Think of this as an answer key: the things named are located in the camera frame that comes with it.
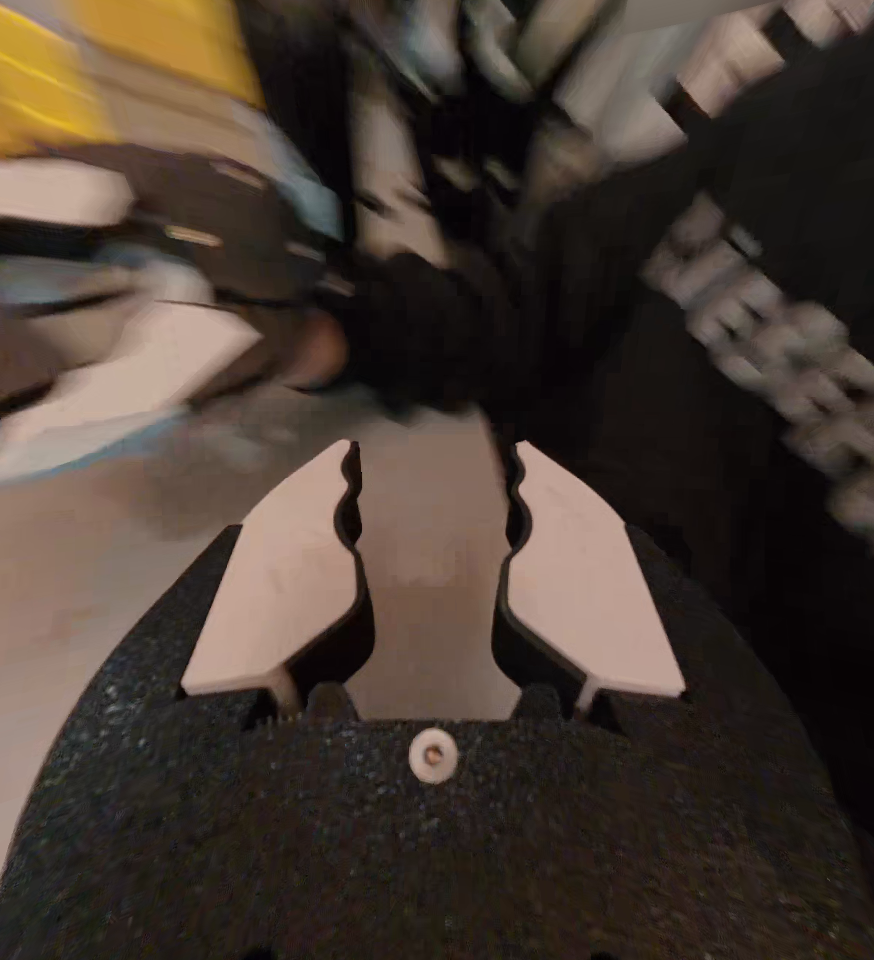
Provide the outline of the yellow storage bin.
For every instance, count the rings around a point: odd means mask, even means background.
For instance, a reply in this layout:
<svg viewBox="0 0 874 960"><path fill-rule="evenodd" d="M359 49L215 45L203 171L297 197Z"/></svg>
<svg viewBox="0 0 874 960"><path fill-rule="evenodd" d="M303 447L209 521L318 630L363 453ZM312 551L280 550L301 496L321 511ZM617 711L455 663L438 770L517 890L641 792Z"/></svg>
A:
<svg viewBox="0 0 874 960"><path fill-rule="evenodd" d="M0 1L0 157L131 143L273 167L232 2Z"/></svg>

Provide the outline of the person's black printed top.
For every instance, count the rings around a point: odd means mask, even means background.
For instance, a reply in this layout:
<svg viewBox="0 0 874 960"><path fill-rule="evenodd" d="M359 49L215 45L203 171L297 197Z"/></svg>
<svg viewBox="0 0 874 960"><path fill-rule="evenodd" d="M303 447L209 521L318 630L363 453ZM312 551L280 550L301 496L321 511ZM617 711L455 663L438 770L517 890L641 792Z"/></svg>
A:
<svg viewBox="0 0 874 960"><path fill-rule="evenodd" d="M533 268L554 377L488 418L721 606L874 858L874 21L494 258Z"/></svg>

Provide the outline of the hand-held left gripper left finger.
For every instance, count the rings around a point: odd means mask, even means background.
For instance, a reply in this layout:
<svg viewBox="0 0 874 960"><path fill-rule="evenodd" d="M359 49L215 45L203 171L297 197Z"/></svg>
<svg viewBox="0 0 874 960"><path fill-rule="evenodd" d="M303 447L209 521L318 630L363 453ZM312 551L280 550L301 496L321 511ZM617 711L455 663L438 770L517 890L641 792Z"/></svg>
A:
<svg viewBox="0 0 874 960"><path fill-rule="evenodd" d="M320 684L343 685L374 647L358 551L359 444L342 439L246 516L181 676L193 697L267 690L295 714Z"/></svg>

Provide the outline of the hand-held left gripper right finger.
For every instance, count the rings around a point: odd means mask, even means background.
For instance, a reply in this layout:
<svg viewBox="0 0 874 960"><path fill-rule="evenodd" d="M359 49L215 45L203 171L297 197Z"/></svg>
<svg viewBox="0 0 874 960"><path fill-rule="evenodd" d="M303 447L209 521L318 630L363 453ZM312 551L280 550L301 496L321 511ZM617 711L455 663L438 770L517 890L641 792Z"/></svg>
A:
<svg viewBox="0 0 874 960"><path fill-rule="evenodd" d="M508 553L491 628L500 671L562 714L606 691L679 699L682 670L622 518L526 440L505 457Z"/></svg>

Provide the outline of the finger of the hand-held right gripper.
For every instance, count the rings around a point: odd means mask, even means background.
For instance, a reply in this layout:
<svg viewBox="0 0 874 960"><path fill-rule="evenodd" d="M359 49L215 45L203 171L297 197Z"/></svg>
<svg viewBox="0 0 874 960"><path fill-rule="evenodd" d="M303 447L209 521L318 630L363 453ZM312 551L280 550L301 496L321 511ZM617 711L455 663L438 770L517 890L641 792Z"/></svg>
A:
<svg viewBox="0 0 874 960"><path fill-rule="evenodd" d="M67 159L0 160L0 220L109 227L134 203L126 179L112 171Z"/></svg>
<svg viewBox="0 0 874 960"><path fill-rule="evenodd" d="M0 422L0 486L77 469L152 438L260 334L222 309L159 301L104 361L71 370Z"/></svg>

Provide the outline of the person's right hand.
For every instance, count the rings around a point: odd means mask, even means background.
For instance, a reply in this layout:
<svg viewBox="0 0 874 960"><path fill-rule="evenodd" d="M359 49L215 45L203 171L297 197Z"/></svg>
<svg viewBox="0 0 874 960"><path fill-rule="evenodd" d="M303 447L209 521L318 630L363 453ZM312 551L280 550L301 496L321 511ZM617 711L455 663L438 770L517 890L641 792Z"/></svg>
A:
<svg viewBox="0 0 874 960"><path fill-rule="evenodd" d="M319 392L336 381L348 362L347 339L337 320L321 308L310 308L277 382L290 390Z"/></svg>

